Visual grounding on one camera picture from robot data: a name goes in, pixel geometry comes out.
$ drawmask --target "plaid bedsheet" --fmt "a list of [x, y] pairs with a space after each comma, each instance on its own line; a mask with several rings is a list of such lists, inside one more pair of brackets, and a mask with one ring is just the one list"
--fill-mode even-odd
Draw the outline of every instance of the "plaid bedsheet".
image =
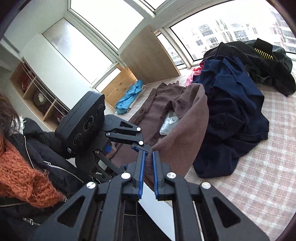
[[[119, 116], [129, 120], [161, 82], [185, 85], [191, 71], [180, 72], [180, 77], [148, 84], [134, 107]], [[295, 78], [296, 64], [292, 74]], [[232, 175], [207, 181], [274, 241], [296, 212], [296, 94], [285, 97], [272, 87], [258, 87], [265, 96], [262, 113], [269, 120], [268, 140], [241, 157]], [[185, 178], [197, 184], [205, 181], [193, 167]]]

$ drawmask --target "silver zipper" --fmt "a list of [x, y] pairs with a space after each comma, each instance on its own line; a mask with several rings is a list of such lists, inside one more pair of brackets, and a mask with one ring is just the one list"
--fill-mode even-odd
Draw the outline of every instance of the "silver zipper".
[[27, 223], [31, 224], [31, 225], [37, 225], [37, 226], [41, 226], [41, 224], [39, 223], [35, 223], [33, 221], [33, 219], [30, 219], [30, 218], [22, 218], [24, 221], [26, 221]]
[[22, 205], [26, 203], [27, 202], [19, 202], [19, 203], [7, 204], [7, 205], [0, 205], [0, 207], [12, 207], [12, 206]]
[[61, 168], [61, 167], [58, 167], [58, 166], [54, 166], [54, 165], [52, 165], [52, 164], [51, 164], [50, 162], [48, 162], [48, 161], [43, 161], [43, 162], [47, 163], [50, 167], [53, 167], [53, 168], [57, 168], [57, 169], [63, 170], [63, 171], [65, 171], [65, 172], [67, 172], [67, 173], [73, 175], [73, 176], [76, 177], [79, 181], [81, 181], [82, 183], [84, 183], [80, 178], [78, 178], [76, 175], [74, 175], [73, 173], [69, 172], [68, 170], [66, 170], [66, 169], [64, 169], [64, 168]]

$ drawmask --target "navy blue clothing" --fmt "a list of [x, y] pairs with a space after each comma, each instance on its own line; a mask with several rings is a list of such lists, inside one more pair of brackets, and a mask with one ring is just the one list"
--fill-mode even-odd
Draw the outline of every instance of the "navy blue clothing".
[[230, 175], [239, 158], [268, 137], [264, 95], [237, 57], [206, 60], [196, 83], [205, 88], [210, 117], [193, 166], [201, 178]]

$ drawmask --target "wooden shelf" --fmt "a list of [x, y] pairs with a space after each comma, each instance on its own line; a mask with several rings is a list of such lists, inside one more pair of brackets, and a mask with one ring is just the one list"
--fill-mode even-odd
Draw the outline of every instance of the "wooden shelf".
[[[43, 121], [50, 130], [55, 131], [59, 124], [57, 120], [58, 113], [61, 113], [62, 117], [69, 112], [69, 109], [42, 83], [25, 59], [23, 63], [18, 65], [10, 80], [29, 109]], [[22, 89], [22, 83], [26, 81], [28, 81], [27, 83], [29, 83], [29, 85], [27, 90], [24, 91]], [[37, 106], [35, 103], [35, 95], [39, 92], [46, 98], [42, 106]]]

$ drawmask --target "brown hair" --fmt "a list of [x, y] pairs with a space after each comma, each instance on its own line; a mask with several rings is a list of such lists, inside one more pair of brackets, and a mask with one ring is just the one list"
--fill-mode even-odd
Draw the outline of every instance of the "brown hair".
[[20, 119], [9, 99], [0, 92], [0, 134], [8, 138], [20, 126]]

